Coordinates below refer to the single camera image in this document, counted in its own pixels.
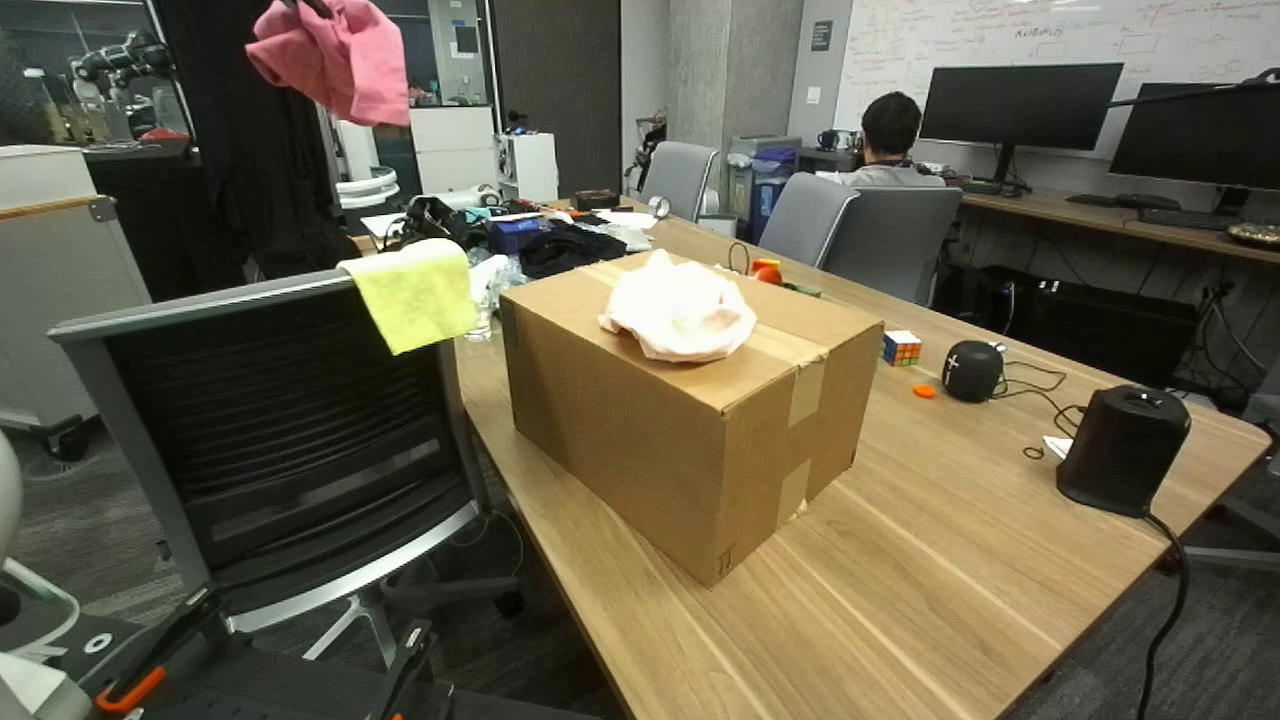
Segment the colourful puzzle cube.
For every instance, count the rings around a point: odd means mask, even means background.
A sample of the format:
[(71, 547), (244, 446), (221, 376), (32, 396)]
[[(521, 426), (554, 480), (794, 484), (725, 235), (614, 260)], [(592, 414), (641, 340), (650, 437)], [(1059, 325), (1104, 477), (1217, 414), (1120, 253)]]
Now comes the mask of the colourful puzzle cube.
[(916, 365), (916, 359), (921, 359), (921, 348), (923, 348), (923, 340), (921, 340), (916, 334), (892, 329), (892, 334), (885, 337), (879, 356), (885, 356), (887, 365)]

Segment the sealed brown cardboard box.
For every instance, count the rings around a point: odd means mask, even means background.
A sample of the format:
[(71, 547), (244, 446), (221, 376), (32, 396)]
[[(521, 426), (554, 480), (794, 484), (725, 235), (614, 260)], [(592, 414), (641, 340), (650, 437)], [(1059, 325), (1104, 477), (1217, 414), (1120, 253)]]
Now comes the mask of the sealed brown cardboard box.
[(647, 258), (504, 296), (510, 421), (689, 578), (715, 583), (853, 469), (885, 325), (707, 263), (738, 285), (751, 340), (710, 365), (655, 365), (601, 329), (613, 285)]

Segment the peach beige towel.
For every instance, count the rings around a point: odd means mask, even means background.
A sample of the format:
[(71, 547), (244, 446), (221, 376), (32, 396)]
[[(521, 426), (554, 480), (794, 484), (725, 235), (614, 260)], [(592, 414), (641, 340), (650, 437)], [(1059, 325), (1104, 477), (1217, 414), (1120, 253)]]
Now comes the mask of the peach beige towel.
[(737, 281), (650, 253), (613, 285), (601, 329), (632, 337), (641, 356), (655, 365), (710, 365), (751, 340), (756, 311)]

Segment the yellow microfiber towel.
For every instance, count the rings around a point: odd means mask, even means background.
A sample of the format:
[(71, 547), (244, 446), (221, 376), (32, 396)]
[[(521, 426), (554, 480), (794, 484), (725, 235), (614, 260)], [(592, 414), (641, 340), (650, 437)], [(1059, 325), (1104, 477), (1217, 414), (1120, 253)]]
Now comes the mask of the yellow microfiber towel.
[(342, 260), (393, 356), (454, 340), (474, 325), (471, 267), (453, 239)]

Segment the left black computer monitor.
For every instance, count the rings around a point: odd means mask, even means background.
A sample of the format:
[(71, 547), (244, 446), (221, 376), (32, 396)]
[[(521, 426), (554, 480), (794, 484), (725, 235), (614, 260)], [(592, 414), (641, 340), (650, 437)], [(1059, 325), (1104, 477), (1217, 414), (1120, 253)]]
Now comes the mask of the left black computer monitor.
[(997, 148), (997, 171), (971, 193), (1022, 195), (1013, 156), (1036, 148), (1086, 154), (1112, 108), (1120, 64), (980, 64), (937, 70), (921, 134), (928, 141), (975, 141)]

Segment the black mesh office chair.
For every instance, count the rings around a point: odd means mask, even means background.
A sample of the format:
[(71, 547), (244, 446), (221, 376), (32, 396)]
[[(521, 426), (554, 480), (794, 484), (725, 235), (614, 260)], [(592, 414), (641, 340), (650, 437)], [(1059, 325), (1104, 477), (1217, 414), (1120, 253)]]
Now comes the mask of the black mesh office chair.
[(454, 356), (304, 274), (53, 329), (187, 588), (236, 636), (342, 609), (478, 518)]

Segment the orange handled tool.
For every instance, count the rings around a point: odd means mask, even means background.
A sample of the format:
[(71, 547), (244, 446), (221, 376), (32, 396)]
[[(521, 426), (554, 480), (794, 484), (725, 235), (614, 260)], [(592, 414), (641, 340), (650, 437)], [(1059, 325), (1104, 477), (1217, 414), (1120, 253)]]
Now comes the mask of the orange handled tool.
[(95, 708), (100, 718), (127, 718), (127, 711), (137, 711), (165, 680), (166, 680), (166, 669), (154, 663), (154, 669), (149, 669), (138, 680), (116, 680), (116, 685), (107, 685), (107, 690), (90, 700), (90, 708)]

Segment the black computer monitor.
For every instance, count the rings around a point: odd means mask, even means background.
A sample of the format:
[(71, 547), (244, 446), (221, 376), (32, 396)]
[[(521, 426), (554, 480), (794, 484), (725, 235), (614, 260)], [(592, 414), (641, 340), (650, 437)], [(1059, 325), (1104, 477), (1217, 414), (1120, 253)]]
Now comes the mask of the black computer monitor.
[(1202, 225), (1234, 222), (1253, 190), (1280, 190), (1280, 84), (1142, 84), (1112, 154), (1125, 175), (1202, 179)]
[(980, 64), (937, 70), (921, 134), (928, 141), (975, 141), (997, 148), (997, 171), (971, 193), (1022, 195), (1013, 156), (1036, 148), (1086, 154), (1112, 108), (1120, 64)]

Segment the wooden side desk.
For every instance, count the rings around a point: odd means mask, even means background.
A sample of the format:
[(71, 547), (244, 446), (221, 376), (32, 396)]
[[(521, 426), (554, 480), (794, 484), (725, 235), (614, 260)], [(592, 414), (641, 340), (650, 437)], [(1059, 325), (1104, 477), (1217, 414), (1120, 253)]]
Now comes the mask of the wooden side desk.
[(1234, 243), (1227, 234), (1147, 225), (1147, 222), (1141, 222), (1141, 217), (1131, 217), (1125, 209), (1068, 203), (1064, 195), (984, 195), (984, 193), (963, 193), (963, 209), (1280, 267), (1280, 253), (1276, 249)]

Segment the right black computer monitor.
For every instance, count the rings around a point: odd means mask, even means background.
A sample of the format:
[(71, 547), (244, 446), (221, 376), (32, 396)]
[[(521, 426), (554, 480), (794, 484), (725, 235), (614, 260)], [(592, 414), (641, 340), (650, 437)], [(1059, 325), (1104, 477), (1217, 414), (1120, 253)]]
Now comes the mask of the right black computer monitor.
[(1253, 190), (1280, 190), (1280, 84), (1142, 84), (1112, 154), (1125, 175), (1202, 179), (1202, 225), (1234, 222)]

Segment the grey office chair near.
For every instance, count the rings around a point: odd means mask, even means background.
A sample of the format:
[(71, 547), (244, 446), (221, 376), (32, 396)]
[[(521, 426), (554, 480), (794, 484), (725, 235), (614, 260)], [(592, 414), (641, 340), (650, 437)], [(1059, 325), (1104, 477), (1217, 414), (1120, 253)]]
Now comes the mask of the grey office chair near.
[(931, 306), (956, 209), (956, 190), (847, 190), (794, 171), (764, 225), (758, 249)]

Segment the pink towel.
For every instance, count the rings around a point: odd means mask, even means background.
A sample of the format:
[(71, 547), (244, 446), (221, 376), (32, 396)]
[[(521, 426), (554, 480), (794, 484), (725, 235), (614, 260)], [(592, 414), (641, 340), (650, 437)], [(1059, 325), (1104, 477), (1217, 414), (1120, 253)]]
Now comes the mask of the pink towel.
[(398, 28), (372, 0), (272, 0), (244, 45), (247, 64), (339, 120), (408, 124)]

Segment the small round black speaker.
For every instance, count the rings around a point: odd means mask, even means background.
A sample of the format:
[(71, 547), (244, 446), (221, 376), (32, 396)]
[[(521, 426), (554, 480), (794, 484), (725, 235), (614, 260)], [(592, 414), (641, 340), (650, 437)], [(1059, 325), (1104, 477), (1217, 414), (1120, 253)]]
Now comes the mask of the small round black speaker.
[(1003, 385), (1003, 352), (987, 340), (956, 340), (944, 356), (940, 388), (953, 401), (984, 403)]

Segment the grey office chair far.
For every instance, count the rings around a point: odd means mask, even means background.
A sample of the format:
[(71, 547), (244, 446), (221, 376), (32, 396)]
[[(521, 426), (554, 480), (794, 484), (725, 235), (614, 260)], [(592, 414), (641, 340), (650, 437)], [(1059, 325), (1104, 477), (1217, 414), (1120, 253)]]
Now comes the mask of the grey office chair far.
[(720, 209), (720, 154), (707, 146), (665, 141), (650, 154), (641, 195), (665, 217), (705, 222)]

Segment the grey office chair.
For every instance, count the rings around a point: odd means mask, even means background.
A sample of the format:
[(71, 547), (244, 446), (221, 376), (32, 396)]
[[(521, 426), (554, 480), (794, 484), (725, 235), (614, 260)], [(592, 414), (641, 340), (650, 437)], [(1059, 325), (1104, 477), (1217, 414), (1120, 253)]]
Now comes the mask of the grey office chair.
[(720, 209), (720, 154), (707, 146), (665, 141), (650, 154), (641, 195), (665, 217), (705, 222)]
[(847, 190), (794, 171), (764, 225), (758, 249), (931, 306), (956, 209), (956, 190)]

